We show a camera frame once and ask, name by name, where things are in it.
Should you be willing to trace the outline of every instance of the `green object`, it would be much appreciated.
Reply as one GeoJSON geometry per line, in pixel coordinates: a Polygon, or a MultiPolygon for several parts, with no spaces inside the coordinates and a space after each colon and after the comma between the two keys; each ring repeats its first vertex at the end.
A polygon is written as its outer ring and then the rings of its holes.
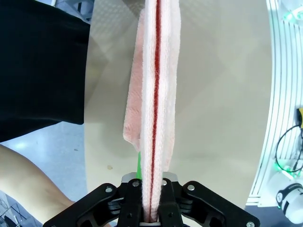
{"type": "Polygon", "coordinates": [[[137,179],[142,179],[141,175],[141,152],[138,154],[137,179]]]}

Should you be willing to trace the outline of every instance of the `wire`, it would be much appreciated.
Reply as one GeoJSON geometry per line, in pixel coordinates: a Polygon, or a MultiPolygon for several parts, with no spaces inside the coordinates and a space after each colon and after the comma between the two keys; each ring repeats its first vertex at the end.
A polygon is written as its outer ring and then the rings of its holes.
{"type": "Polygon", "coordinates": [[[276,152],[275,152],[275,160],[276,160],[276,163],[277,163],[277,165],[280,167],[280,169],[282,169],[282,170],[284,170],[284,171],[286,171],[286,172],[289,172],[289,173],[295,173],[295,172],[301,171],[301,170],[303,169],[303,164],[302,164],[302,166],[301,166],[300,168],[296,169],[296,168],[297,168],[297,165],[298,165],[298,162],[299,162],[299,160],[300,160],[300,158],[301,158],[301,154],[303,153],[303,130],[301,129],[302,145],[301,145],[301,149],[300,149],[300,154],[299,154],[299,156],[298,156],[298,158],[297,158],[297,160],[296,160],[296,163],[295,163],[295,165],[294,165],[292,171],[283,169],[283,168],[281,167],[281,165],[279,164],[279,161],[278,161],[277,153],[278,153],[279,144],[280,144],[281,140],[283,139],[283,137],[284,137],[289,131],[291,131],[292,129],[294,129],[294,128],[296,128],[296,127],[300,127],[300,125],[298,124],[298,125],[295,125],[295,126],[289,128],[289,129],[287,129],[287,131],[280,137],[278,143],[276,144],[276,152]]]}

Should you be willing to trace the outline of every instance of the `table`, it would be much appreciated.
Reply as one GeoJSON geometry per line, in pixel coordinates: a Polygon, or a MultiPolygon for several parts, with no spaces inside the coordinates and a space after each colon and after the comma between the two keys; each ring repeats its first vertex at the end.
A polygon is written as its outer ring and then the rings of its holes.
{"type": "MultiPolygon", "coordinates": [[[[123,140],[143,0],[95,0],[85,94],[88,190],[135,172],[123,140]]],[[[180,0],[176,143],[170,171],[244,208],[262,151],[272,77],[264,0],[180,0]]]]}

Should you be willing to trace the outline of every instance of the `pink towel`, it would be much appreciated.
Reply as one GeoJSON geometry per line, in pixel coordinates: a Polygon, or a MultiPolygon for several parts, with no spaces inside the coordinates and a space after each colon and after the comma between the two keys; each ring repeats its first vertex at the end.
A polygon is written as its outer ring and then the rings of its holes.
{"type": "Polygon", "coordinates": [[[175,139],[178,0],[146,0],[137,30],[126,106],[124,139],[142,152],[143,209],[156,222],[162,173],[168,171],[175,139]]]}

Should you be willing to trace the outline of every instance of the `floor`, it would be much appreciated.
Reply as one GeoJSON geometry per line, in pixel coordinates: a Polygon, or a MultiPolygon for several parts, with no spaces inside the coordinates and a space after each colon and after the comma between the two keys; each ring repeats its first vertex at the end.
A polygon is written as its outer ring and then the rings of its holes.
{"type": "MultiPolygon", "coordinates": [[[[40,0],[50,4],[51,0],[40,0]]],[[[71,14],[73,11],[64,3],[57,0],[56,6],[71,14]]],[[[84,128],[83,125],[59,123],[28,135],[4,142],[7,146],[24,155],[39,168],[65,193],[71,200],[77,201],[86,193],[86,176],[84,163],[84,128]]],[[[9,205],[16,202],[8,197],[9,205]]],[[[30,215],[22,209],[20,213],[30,215]]],[[[246,207],[246,210],[257,216],[263,227],[296,227],[291,224],[278,208],[246,207]]],[[[42,226],[37,221],[23,225],[24,227],[42,226]]]]}

